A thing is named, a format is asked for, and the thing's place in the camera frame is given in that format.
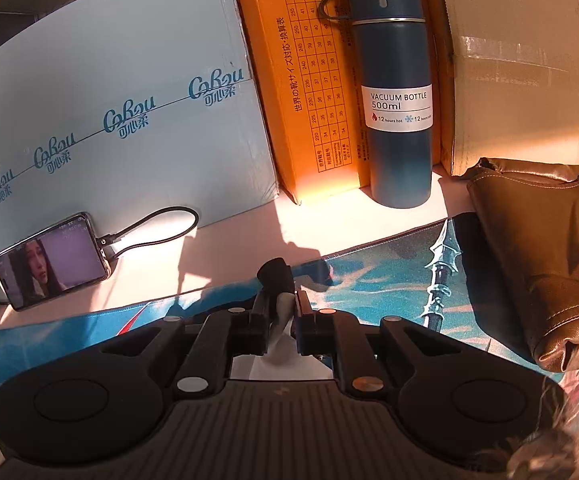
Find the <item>white t-shirt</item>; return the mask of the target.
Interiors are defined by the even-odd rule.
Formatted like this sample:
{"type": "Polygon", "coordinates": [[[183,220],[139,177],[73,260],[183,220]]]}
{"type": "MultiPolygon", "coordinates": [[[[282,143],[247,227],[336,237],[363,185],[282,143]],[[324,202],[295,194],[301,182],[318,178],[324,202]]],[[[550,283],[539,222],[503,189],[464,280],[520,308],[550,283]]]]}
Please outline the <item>white t-shirt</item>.
{"type": "Polygon", "coordinates": [[[257,278],[268,303],[268,347],[263,357],[274,366],[288,365],[297,356],[297,344],[291,336],[296,309],[296,293],[291,267],[283,258],[268,260],[258,271],[257,278]]]}

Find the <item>black smartphone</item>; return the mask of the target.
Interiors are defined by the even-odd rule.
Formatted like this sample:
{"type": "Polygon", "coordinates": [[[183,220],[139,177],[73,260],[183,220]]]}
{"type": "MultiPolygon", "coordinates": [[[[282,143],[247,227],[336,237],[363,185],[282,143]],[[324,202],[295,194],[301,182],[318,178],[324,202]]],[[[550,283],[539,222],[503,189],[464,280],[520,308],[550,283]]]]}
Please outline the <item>black smartphone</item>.
{"type": "Polygon", "coordinates": [[[110,278],[92,219],[78,212],[0,251],[0,281],[16,311],[110,278]]]}

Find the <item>light blue carton box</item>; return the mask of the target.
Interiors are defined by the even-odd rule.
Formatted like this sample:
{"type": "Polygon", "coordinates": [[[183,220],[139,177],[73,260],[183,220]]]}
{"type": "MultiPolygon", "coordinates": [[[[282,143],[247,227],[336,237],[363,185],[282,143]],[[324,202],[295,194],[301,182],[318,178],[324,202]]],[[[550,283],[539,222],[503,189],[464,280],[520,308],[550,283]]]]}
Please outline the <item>light blue carton box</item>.
{"type": "Polygon", "coordinates": [[[79,211],[209,224],[276,193],[236,0],[76,0],[0,47],[0,250],[79,211]]]}

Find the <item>orange cardboard box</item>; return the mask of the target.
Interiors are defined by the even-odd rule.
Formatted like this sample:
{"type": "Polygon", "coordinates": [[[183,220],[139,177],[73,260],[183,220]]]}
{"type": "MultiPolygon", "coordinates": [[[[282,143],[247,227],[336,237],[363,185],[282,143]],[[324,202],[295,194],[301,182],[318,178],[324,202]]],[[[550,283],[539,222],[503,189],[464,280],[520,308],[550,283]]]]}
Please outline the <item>orange cardboard box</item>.
{"type": "MultiPolygon", "coordinates": [[[[370,151],[360,64],[348,0],[238,0],[280,182],[296,203],[369,188],[370,151]]],[[[436,70],[427,27],[433,85],[433,165],[438,133],[436,70]]]]}

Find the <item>dark blue vacuum bottle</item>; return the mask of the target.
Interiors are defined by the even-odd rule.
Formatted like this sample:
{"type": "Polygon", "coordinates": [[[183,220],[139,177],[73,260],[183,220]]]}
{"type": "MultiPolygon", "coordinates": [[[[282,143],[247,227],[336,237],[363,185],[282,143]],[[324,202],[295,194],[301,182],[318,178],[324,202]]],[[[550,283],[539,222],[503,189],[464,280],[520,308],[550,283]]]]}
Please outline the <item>dark blue vacuum bottle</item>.
{"type": "MultiPolygon", "coordinates": [[[[433,85],[422,0],[348,0],[375,202],[415,208],[431,196],[433,85]]],[[[319,17],[335,21],[321,0],[319,17]]]]}

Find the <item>brown cardboard box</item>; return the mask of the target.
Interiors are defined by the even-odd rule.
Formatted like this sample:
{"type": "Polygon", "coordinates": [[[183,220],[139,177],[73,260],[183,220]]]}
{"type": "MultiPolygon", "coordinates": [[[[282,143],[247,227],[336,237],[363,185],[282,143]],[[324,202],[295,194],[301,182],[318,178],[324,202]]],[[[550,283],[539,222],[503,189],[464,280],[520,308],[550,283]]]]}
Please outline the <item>brown cardboard box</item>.
{"type": "Polygon", "coordinates": [[[579,0],[443,0],[453,126],[442,164],[481,157],[579,164],[579,0]]]}

